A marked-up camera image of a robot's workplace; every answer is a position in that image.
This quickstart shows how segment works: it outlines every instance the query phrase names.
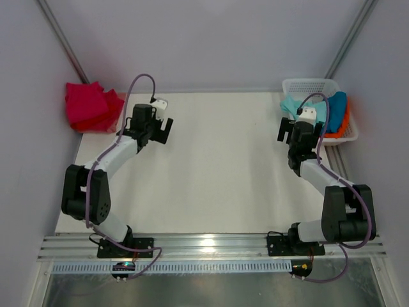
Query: blue cloth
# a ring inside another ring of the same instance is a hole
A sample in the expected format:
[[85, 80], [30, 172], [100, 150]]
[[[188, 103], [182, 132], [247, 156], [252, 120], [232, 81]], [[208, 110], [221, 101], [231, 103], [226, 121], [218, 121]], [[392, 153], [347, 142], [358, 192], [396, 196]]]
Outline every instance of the blue cloth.
[[[294, 119], [298, 118], [297, 109], [301, 106], [301, 100], [294, 100], [291, 95], [287, 95], [287, 97], [280, 103], [281, 109], [284, 112], [291, 113]], [[325, 101], [317, 102], [313, 104], [311, 101], [307, 101], [304, 104], [305, 107], [313, 107], [317, 112], [317, 118], [315, 119], [315, 123], [322, 122], [325, 123], [327, 119], [327, 105]]]
[[348, 97], [343, 91], [337, 91], [334, 96], [328, 98], [328, 102], [330, 104], [330, 118], [327, 132], [336, 133], [343, 123]]

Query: glass panel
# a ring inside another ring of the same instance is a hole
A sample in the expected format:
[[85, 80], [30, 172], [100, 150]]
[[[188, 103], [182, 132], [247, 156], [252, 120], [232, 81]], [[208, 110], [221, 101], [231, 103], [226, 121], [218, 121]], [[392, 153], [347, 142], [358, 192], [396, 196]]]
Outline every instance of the glass panel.
[[[313, 278], [330, 278], [343, 259], [314, 261]], [[88, 295], [77, 297], [69, 294]], [[83, 306], [385, 306], [370, 259], [350, 259], [341, 279], [327, 284], [294, 280], [288, 273], [142, 276], [116, 283], [108, 275], [53, 275], [43, 307]]]

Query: teal cloth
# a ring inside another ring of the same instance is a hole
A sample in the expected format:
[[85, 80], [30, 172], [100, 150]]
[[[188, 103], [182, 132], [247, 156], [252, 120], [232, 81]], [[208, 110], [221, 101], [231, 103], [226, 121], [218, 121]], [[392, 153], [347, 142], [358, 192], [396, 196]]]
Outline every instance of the teal cloth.
[[[291, 95], [287, 95], [287, 97], [280, 103], [281, 109], [284, 112], [288, 112], [293, 115], [294, 119], [298, 118], [297, 109], [300, 107], [302, 101], [301, 100], [294, 100]], [[313, 107], [317, 112], [317, 118], [315, 119], [315, 123], [321, 122], [322, 124], [325, 123], [327, 118], [327, 106], [325, 101], [316, 102], [313, 104], [311, 101], [307, 101], [304, 104], [304, 107]]]

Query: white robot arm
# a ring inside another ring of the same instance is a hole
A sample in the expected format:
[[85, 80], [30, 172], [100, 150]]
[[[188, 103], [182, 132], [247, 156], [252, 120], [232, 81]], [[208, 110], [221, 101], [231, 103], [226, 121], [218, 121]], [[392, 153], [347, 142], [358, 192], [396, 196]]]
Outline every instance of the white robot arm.
[[[126, 247], [132, 248], [132, 229], [110, 212], [109, 180], [149, 140], [166, 144], [173, 124], [173, 119], [168, 118], [165, 129], [161, 129], [166, 108], [167, 102], [162, 99], [151, 104], [136, 104], [132, 117], [128, 118], [129, 128], [125, 128], [119, 142], [115, 141], [116, 146], [100, 159], [92, 173], [89, 220], [95, 230]], [[96, 159], [83, 166], [73, 164], [66, 171], [61, 209], [74, 219], [85, 220], [86, 179]]]
[[376, 235], [372, 192], [366, 185], [355, 185], [322, 168], [313, 152], [320, 137], [322, 123], [315, 124], [316, 111], [311, 107], [298, 110], [297, 121], [283, 118], [278, 141], [288, 132], [288, 164], [300, 177], [310, 182], [323, 196], [323, 213], [320, 220], [291, 225], [288, 231], [292, 244], [305, 242], [348, 242], [364, 240], [368, 230], [367, 217], [348, 184], [364, 199], [372, 221], [371, 239]]

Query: white wall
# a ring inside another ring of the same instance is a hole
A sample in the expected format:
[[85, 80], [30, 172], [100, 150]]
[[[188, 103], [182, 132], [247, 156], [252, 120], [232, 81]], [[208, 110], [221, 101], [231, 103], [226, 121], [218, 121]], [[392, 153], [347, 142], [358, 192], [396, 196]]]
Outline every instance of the white wall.
[[65, 118], [78, 82], [34, 0], [0, 1], [0, 301], [20, 306], [61, 207], [79, 136]]
[[409, 2], [379, 1], [336, 73], [352, 97], [357, 142], [344, 145], [352, 179], [373, 190], [378, 231], [409, 285]]
[[149, 72], [161, 92], [278, 90], [285, 78], [321, 77], [363, 2], [48, 0], [92, 81], [126, 91]]

